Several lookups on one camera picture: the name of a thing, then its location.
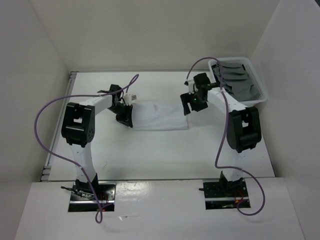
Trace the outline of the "white skirt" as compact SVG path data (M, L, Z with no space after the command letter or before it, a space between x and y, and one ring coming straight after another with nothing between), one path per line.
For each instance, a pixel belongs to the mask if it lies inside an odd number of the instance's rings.
M132 129L136 131L184 131L188 120L179 102L141 101L132 104Z

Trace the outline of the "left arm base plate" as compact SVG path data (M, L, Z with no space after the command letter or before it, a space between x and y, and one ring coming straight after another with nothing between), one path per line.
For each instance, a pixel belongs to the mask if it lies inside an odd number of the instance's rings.
M67 188L70 191L68 212L95 212L99 209L92 193L78 191L75 187L74 185L72 188ZM116 184L114 182L100 181L96 195L103 212L113 212L115 210Z

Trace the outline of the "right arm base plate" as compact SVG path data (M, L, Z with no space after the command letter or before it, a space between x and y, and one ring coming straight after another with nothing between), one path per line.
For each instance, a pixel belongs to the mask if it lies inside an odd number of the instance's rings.
M204 181L198 190L203 192L206 210L224 210L251 207L246 182L229 192L224 192L218 180Z

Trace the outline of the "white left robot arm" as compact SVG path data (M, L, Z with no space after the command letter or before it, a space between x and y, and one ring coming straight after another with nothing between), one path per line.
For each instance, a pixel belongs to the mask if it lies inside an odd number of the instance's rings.
M96 115L109 110L115 114L118 123L132 128L133 101L136 99L136 95L112 84L109 90L100 90L95 97L79 103L69 102L66 106L61 135L69 144L77 166L74 192L82 193L88 200L97 198L100 193L91 153Z

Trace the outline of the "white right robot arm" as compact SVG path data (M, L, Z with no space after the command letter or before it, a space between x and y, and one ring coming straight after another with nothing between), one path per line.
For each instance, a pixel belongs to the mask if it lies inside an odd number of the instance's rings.
M217 82L211 82L206 73L200 73L184 85L188 92L181 94L180 99L185 115L192 111L199 112L213 104L225 115L222 139L214 160L216 169L221 170L219 192L229 197L238 191L243 182L244 170L235 163L219 166L224 143L237 155L245 150L252 150L262 139L259 111L256 107L247 107L233 98Z

